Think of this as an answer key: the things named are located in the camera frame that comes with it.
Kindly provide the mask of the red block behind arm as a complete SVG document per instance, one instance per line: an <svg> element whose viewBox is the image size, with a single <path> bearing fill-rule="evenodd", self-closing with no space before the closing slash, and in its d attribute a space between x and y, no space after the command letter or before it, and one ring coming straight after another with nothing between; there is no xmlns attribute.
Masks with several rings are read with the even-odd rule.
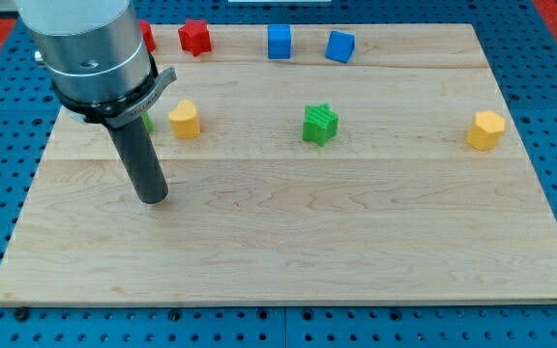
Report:
<svg viewBox="0 0 557 348"><path fill-rule="evenodd" d="M147 50L153 52L156 49L156 43L151 24L146 20L139 19L138 25Z"/></svg>

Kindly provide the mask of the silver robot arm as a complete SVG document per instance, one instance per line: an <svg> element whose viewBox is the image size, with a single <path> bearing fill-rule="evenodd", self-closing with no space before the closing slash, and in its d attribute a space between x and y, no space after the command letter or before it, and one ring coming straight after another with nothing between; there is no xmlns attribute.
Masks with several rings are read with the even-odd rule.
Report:
<svg viewBox="0 0 557 348"><path fill-rule="evenodd" d="M131 0L15 0L60 103L80 122L107 129L138 198L164 200L168 186L143 114L175 81L158 70Z"/></svg>

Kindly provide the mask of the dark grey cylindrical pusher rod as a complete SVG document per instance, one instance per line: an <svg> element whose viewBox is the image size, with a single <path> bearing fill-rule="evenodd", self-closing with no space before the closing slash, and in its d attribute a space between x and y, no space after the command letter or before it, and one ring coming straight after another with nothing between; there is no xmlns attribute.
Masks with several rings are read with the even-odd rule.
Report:
<svg viewBox="0 0 557 348"><path fill-rule="evenodd" d="M139 200L146 204L163 201L168 185L143 119L106 128Z"/></svg>

